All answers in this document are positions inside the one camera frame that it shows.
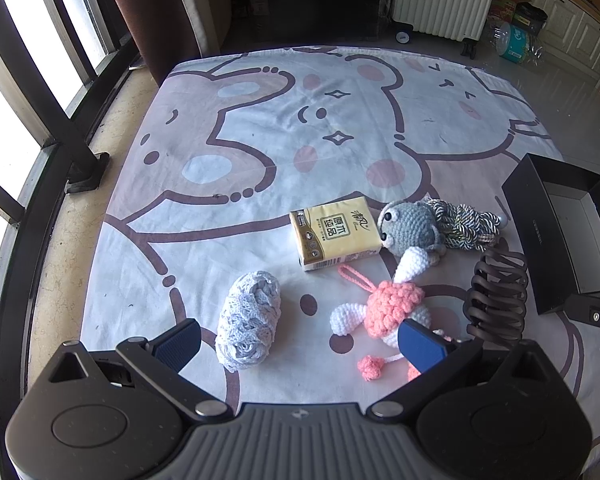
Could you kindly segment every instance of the cartoon pink cheek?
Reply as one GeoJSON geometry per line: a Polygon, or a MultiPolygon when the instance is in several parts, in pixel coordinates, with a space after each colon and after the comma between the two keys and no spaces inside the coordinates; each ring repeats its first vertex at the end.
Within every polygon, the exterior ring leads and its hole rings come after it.
{"type": "Polygon", "coordinates": [[[318,160],[318,152],[313,146],[303,146],[294,155],[294,166],[300,173],[309,173],[318,160]]]}
{"type": "Polygon", "coordinates": [[[302,79],[302,86],[307,90],[315,90],[320,86],[320,76],[317,74],[308,74],[302,79]]]}
{"type": "Polygon", "coordinates": [[[476,121],[482,120],[482,116],[478,113],[478,111],[474,108],[471,108],[467,103],[465,103],[464,101],[458,101],[458,104],[462,108],[462,111],[469,117],[474,118],[476,121]]]}
{"type": "Polygon", "coordinates": [[[405,176],[406,172],[403,166],[390,158],[376,160],[366,170],[366,179],[376,187],[397,186],[404,180],[405,176]]]}
{"type": "Polygon", "coordinates": [[[369,81],[382,81],[384,79],[382,70],[372,65],[360,65],[358,67],[358,73],[363,78],[369,79],[369,81]]]}
{"type": "Polygon", "coordinates": [[[418,72],[424,72],[424,67],[415,59],[405,59],[404,62],[409,65],[410,68],[413,68],[418,72]]]}

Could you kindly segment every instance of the metal screw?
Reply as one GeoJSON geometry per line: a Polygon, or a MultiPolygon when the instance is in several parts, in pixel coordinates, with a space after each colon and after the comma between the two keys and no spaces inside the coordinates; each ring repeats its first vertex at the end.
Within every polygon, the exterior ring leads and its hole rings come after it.
{"type": "Polygon", "coordinates": [[[196,413],[200,416],[222,415],[229,407],[221,400],[209,399],[196,404],[196,413]]]}
{"type": "Polygon", "coordinates": [[[380,402],[376,402],[371,407],[371,413],[375,416],[380,416],[382,418],[389,418],[392,416],[398,416],[404,411],[404,408],[398,402],[393,400],[381,400],[380,402]]]}

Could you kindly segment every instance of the bed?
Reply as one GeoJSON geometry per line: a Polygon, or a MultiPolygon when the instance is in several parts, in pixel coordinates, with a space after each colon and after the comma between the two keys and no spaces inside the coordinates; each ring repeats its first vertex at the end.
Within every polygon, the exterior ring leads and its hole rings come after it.
{"type": "MultiPolygon", "coordinates": [[[[365,196],[375,212],[429,193],[509,217],[501,190],[525,153],[560,158],[508,82],[443,59],[312,46],[178,65],[155,97],[110,200],[82,324],[89,350],[152,338],[185,317],[203,332],[181,372],[234,410],[242,402],[345,402],[365,409],[406,382],[407,363],[365,382],[356,362],[392,349],[362,327],[334,336],[338,304],[367,293],[335,267],[302,272],[291,210],[365,196]],[[250,270],[280,281],[282,316],[263,364],[229,373],[214,352],[230,285],[250,270]]],[[[520,250],[513,222],[504,248],[520,250]]],[[[475,252],[449,251],[419,277],[434,328],[466,336],[462,298],[475,252]]],[[[354,264],[375,283],[396,267],[384,251],[354,264]]],[[[538,317],[537,340],[580,402],[600,458],[600,331],[563,314],[538,317]]]]}

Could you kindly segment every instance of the pink crochet bunny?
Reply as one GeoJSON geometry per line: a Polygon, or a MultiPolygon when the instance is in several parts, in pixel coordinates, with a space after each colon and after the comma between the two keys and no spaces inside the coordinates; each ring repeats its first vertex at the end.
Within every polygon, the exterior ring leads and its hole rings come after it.
{"type": "MultiPolygon", "coordinates": [[[[372,338],[381,338],[387,345],[398,348],[398,327],[405,319],[410,317],[428,328],[431,325],[431,317],[427,307],[420,304],[424,298],[424,291],[410,280],[429,266],[430,256],[427,251],[418,247],[409,248],[398,264],[394,280],[384,281],[378,286],[352,267],[339,266],[338,272],[343,278],[371,295],[366,305],[344,303],[336,307],[330,318],[333,333],[347,335],[364,322],[366,331],[372,338]]],[[[366,356],[358,362],[358,370],[365,381],[377,379],[384,364],[401,357],[401,354],[388,358],[366,356]]],[[[420,372],[410,364],[409,380],[419,374],[420,372]]]]}

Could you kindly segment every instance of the brown curtain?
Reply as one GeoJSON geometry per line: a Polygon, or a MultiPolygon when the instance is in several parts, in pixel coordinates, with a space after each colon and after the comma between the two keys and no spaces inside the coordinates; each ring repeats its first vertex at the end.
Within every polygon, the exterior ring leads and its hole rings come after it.
{"type": "Polygon", "coordinates": [[[200,57],[182,0],[116,0],[116,3],[158,85],[178,63],[200,57]]]}

